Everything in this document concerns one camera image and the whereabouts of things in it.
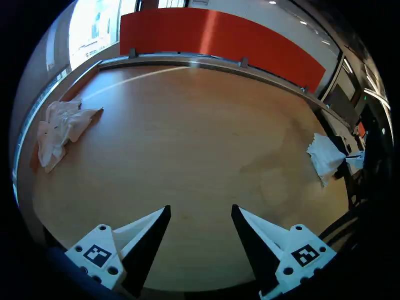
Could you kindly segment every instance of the white cloth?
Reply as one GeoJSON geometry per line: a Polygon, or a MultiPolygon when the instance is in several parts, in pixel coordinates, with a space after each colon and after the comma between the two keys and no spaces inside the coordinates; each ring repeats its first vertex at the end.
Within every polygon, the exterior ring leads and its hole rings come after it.
{"type": "Polygon", "coordinates": [[[82,100],[76,97],[69,102],[55,101],[46,110],[46,120],[37,128],[39,161],[49,173],[64,157],[64,145],[76,142],[100,109],[79,109],[82,100]]]}
{"type": "Polygon", "coordinates": [[[314,140],[306,152],[311,155],[312,164],[325,187],[346,158],[329,137],[318,133],[314,133],[314,140]]]}

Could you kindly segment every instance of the white wall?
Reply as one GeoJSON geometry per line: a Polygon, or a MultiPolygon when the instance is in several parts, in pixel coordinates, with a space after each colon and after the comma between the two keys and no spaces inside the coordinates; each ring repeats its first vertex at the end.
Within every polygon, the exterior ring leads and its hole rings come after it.
{"type": "Polygon", "coordinates": [[[29,229],[33,239],[38,243],[45,243],[43,235],[43,227],[36,216],[34,211],[34,204],[32,200],[32,193],[35,185],[36,174],[31,168],[31,157],[34,153],[35,145],[37,143],[37,130],[39,121],[44,120],[46,116],[47,107],[53,102],[58,101],[61,96],[68,90],[68,88],[78,79],[88,68],[93,66],[96,62],[120,56],[120,44],[115,43],[103,51],[97,53],[95,56],[90,57],[87,61],[73,70],[64,78],[59,85],[49,94],[43,105],[39,108],[36,116],[34,117],[30,127],[27,130],[25,139],[22,141],[21,153],[19,156],[18,169],[17,169],[17,192],[19,210],[22,217],[29,229]]]}
{"type": "MultiPolygon", "coordinates": [[[[321,42],[321,34],[316,34],[310,30],[310,27],[301,24],[298,17],[285,11],[283,8],[290,9],[294,4],[287,0],[284,2],[288,7],[282,7],[283,3],[270,4],[266,0],[209,0],[208,5],[193,4],[193,0],[190,0],[188,6],[220,11],[251,20],[281,34],[301,47],[325,68],[325,74],[315,92],[318,96],[329,83],[338,63],[338,56],[333,48],[335,46],[333,42],[331,46],[321,42]]],[[[304,12],[298,16],[309,24],[312,22],[304,12]]]]}

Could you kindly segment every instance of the metal bracket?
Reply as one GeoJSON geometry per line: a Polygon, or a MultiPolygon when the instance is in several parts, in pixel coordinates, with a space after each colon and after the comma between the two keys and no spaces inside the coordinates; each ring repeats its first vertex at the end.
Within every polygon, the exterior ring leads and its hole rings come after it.
{"type": "Polygon", "coordinates": [[[241,61],[239,62],[239,67],[248,68],[249,67],[249,59],[247,57],[242,57],[241,61]]]}
{"type": "Polygon", "coordinates": [[[331,261],[336,252],[303,224],[287,230],[232,206],[231,217],[261,291],[269,300],[299,286],[331,261]]]}
{"type": "Polygon", "coordinates": [[[170,218],[166,205],[114,230],[100,224],[65,255],[106,288],[138,297],[170,218]]]}
{"type": "Polygon", "coordinates": [[[128,58],[129,59],[135,59],[135,58],[137,58],[139,55],[138,55],[138,53],[136,52],[136,49],[135,48],[131,48],[130,50],[129,50],[129,56],[128,56],[128,58]]]}

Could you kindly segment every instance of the ceiling light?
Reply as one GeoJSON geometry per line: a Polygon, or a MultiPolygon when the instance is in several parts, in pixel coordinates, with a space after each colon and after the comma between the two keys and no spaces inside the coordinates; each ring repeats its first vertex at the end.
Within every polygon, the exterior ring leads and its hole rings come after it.
{"type": "Polygon", "coordinates": [[[346,64],[346,66],[348,67],[348,69],[350,70],[350,73],[353,73],[352,67],[350,66],[349,62],[347,61],[347,59],[344,59],[344,63],[346,64]]]}
{"type": "Polygon", "coordinates": [[[368,79],[369,83],[371,84],[371,86],[373,87],[373,89],[375,90],[375,93],[379,94],[379,90],[377,85],[373,82],[373,80],[371,79],[371,77],[369,77],[368,75],[366,76],[366,79],[368,79]]]}
{"type": "Polygon", "coordinates": [[[395,137],[393,136],[392,118],[391,118],[391,115],[389,113],[389,110],[391,109],[391,107],[389,106],[389,103],[381,95],[376,94],[374,91],[372,91],[372,90],[370,90],[368,88],[364,88],[364,92],[367,93],[367,94],[370,94],[371,96],[374,96],[376,99],[379,100],[380,104],[382,104],[384,113],[386,114],[387,122],[389,123],[391,141],[394,143],[395,142],[395,137]]]}
{"type": "Polygon", "coordinates": [[[389,109],[389,110],[391,109],[388,101],[385,98],[383,98],[381,95],[377,94],[373,90],[370,90],[369,88],[364,88],[364,92],[375,97],[376,99],[378,99],[380,101],[380,103],[382,103],[384,106],[387,107],[387,109],[389,109]]]}

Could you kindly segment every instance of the wall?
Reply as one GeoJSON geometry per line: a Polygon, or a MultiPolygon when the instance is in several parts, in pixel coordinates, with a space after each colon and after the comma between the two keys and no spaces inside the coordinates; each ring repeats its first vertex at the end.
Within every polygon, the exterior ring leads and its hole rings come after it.
{"type": "Polygon", "coordinates": [[[88,68],[94,65],[96,62],[105,59],[111,59],[120,56],[120,44],[116,43],[110,47],[99,52],[95,56],[89,58],[82,65],[73,70],[54,91],[45,100],[43,105],[40,107],[35,118],[30,125],[25,139],[21,145],[21,153],[19,157],[18,170],[17,170],[17,196],[19,209],[22,214],[24,221],[26,222],[27,228],[35,241],[44,243],[43,226],[39,219],[36,217],[34,207],[32,203],[32,190],[35,184],[35,173],[31,168],[31,157],[35,150],[37,142],[37,129],[39,121],[45,119],[46,109],[54,101],[57,101],[66,92],[66,90],[79,78],[88,68]]]}
{"type": "Polygon", "coordinates": [[[54,22],[56,26],[53,28],[50,27],[43,35],[19,80],[9,127],[8,151],[11,162],[13,161],[14,150],[21,126],[32,105],[43,89],[70,63],[68,31],[75,4],[76,2],[70,4],[54,22]],[[50,68],[48,67],[49,57],[53,58],[52,62],[54,63],[50,68]]]}
{"type": "Polygon", "coordinates": [[[333,51],[333,43],[331,46],[322,43],[317,34],[299,22],[299,18],[277,4],[269,4],[266,0],[209,0],[206,6],[193,4],[193,0],[189,0],[188,7],[215,10],[246,18],[268,27],[301,47],[325,68],[324,76],[315,92],[316,96],[329,83],[335,71],[338,56],[333,51]]]}
{"type": "Polygon", "coordinates": [[[251,20],[202,8],[150,9],[121,17],[120,51],[181,51],[226,58],[266,70],[314,93],[325,69],[283,35],[251,20]],[[238,37],[246,37],[238,42],[238,37]]]}

